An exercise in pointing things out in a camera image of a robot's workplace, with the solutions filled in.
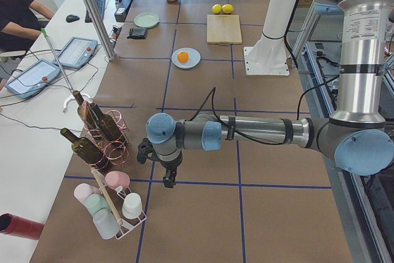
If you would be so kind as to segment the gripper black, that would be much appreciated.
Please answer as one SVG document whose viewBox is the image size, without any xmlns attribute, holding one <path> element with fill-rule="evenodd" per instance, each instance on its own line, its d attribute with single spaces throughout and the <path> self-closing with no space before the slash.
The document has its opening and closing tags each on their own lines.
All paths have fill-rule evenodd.
<svg viewBox="0 0 394 263">
<path fill-rule="evenodd" d="M 182 163 L 182 154 L 180 153 L 175 159 L 170 161 L 160 161 L 161 165 L 166 168 L 166 172 L 170 172 L 169 175 L 163 177 L 163 184 L 166 188 L 173 188 L 175 186 L 175 177 L 177 174 L 177 168 Z"/>
</svg>

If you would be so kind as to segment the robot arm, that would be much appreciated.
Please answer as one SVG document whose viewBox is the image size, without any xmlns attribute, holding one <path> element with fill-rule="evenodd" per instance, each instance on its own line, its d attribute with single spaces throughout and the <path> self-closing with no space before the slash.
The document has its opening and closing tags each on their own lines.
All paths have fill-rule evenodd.
<svg viewBox="0 0 394 263">
<path fill-rule="evenodd" d="M 337 167 L 373 175 L 393 161 L 393 141 L 379 114 L 384 74 L 385 30 L 393 0 L 316 0 L 317 7 L 344 13 L 336 110 L 327 119 L 250 118 L 197 112 L 176 121 L 151 116 L 137 160 L 165 168 L 164 185 L 175 185 L 184 150 L 219 150 L 223 140 L 247 139 L 264 145 L 296 144 L 322 153 Z"/>
</svg>

